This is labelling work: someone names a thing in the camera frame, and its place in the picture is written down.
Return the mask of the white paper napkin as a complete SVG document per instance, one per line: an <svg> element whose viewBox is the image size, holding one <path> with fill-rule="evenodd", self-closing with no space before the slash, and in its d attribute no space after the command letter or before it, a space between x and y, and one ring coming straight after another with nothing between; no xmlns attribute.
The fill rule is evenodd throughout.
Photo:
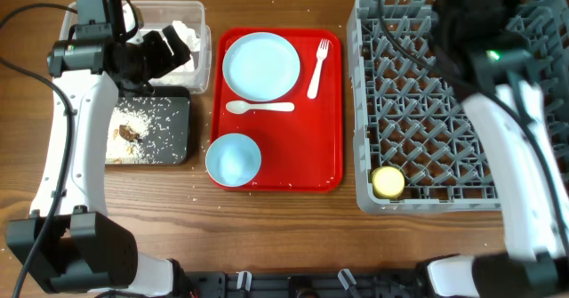
<svg viewBox="0 0 569 298"><path fill-rule="evenodd" d="M188 85L188 74L196 70L197 56L201 47L200 38L194 29L189 28L181 20L174 20L172 26L179 38L189 48L190 55L183 65L175 68L163 77L152 79L150 83L153 85Z"/></svg>

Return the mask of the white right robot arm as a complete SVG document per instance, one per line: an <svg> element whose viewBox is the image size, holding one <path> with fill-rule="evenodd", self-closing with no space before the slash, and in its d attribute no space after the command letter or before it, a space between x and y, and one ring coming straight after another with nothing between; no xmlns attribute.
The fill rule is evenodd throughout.
<svg viewBox="0 0 569 298"><path fill-rule="evenodd" d="M548 297L568 290L568 196L527 40L507 28L522 0L433 0L429 36L490 166L506 250L429 262L441 297Z"/></svg>

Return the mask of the yellow plastic cup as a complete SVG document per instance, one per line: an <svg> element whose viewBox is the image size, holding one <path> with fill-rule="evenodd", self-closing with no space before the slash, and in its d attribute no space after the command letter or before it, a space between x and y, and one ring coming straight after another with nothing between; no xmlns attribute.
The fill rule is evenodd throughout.
<svg viewBox="0 0 569 298"><path fill-rule="evenodd" d="M376 168L371 175L373 193L379 198L397 198L405 188L405 177L392 166Z"/></svg>

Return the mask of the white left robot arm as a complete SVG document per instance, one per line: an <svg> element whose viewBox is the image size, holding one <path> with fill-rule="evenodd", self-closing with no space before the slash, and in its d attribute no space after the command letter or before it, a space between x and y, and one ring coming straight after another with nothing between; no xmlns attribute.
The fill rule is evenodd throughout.
<svg viewBox="0 0 569 298"><path fill-rule="evenodd" d="M76 0L78 22L54 44L43 78L54 110L43 179L28 217L10 221L6 243L48 294L91 291L111 297L195 297L174 259L138 250L133 234L110 220L104 171L110 118L122 95L150 96L151 80L188 61L173 27L133 42L130 0Z"/></svg>

